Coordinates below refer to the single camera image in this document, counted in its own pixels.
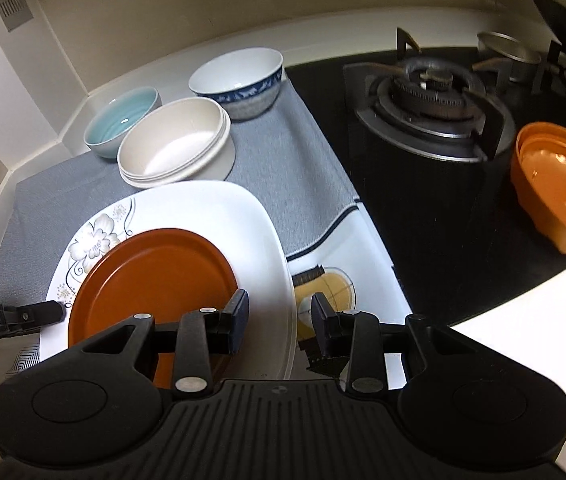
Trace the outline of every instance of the metal screw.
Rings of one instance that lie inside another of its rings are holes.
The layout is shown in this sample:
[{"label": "metal screw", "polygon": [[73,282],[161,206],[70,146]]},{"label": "metal screw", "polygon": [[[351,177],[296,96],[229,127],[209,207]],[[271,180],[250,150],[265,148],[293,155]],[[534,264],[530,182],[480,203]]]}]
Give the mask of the metal screw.
[{"label": "metal screw", "polygon": [[383,389],[383,383],[374,377],[359,377],[352,381],[352,389],[359,394],[376,394]]},{"label": "metal screw", "polygon": [[200,377],[182,377],[174,384],[176,389],[186,394],[202,392],[207,388],[207,381]]}]

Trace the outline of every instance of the gray cloth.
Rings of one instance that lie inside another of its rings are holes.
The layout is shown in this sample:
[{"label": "gray cloth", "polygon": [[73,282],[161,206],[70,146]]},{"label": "gray cloth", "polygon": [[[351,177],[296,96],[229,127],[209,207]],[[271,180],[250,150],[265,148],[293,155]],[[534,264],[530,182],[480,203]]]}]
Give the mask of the gray cloth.
[{"label": "gray cloth", "polygon": [[[287,256],[314,244],[356,192],[289,81],[261,117],[231,127],[236,161],[227,180],[248,189],[268,212]],[[85,153],[16,186],[0,246],[0,303],[44,301],[70,238],[101,209],[138,189],[116,162]]]}]

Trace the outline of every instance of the orange plastic bowl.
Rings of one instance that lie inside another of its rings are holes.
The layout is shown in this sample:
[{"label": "orange plastic bowl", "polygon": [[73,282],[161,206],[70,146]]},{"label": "orange plastic bowl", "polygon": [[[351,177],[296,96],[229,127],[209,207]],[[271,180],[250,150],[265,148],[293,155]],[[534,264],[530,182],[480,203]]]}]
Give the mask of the orange plastic bowl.
[{"label": "orange plastic bowl", "polygon": [[566,254],[566,128],[553,123],[522,128],[510,177],[536,229]]}]

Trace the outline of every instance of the plate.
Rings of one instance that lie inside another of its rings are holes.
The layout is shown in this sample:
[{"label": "plate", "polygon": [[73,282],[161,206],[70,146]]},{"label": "plate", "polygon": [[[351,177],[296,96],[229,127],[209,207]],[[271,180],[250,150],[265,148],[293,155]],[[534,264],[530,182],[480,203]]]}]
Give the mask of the plate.
[{"label": "plate", "polygon": [[48,300],[64,303],[66,321],[40,334],[40,359],[67,348],[68,318],[86,274],[102,256],[136,234],[179,228],[210,241],[226,258],[250,298],[241,349],[225,370],[242,379],[289,377],[297,338],[292,278],[281,242],[261,203],[222,181],[187,181],[141,191],[103,209],[68,244],[54,272]]},{"label": "plate", "polygon": [[[157,323],[206,306],[222,309],[236,290],[232,267],[205,238],[183,229],[132,236],[87,275],[72,308],[68,341],[76,344],[140,312]],[[169,388],[173,354],[160,354],[154,384]]]}]

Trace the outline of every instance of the white countertop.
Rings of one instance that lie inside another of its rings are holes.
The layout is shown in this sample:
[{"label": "white countertop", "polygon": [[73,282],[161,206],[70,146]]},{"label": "white countertop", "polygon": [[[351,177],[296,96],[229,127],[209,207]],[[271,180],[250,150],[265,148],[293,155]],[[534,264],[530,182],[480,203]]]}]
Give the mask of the white countertop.
[{"label": "white countertop", "polygon": [[[271,46],[285,64],[396,48],[396,27],[408,30],[421,46],[471,46],[476,33],[498,30],[535,48],[548,44],[550,32],[539,23],[458,9],[383,9],[331,14],[286,22],[211,41],[149,63],[92,92],[77,110],[62,143],[72,155],[86,151],[82,132],[95,111],[127,89],[152,85],[163,102],[190,95],[189,75],[199,64],[235,48]],[[36,159],[45,165],[47,155]],[[486,314],[455,327],[460,332],[556,381],[566,392],[566,270]]]}]

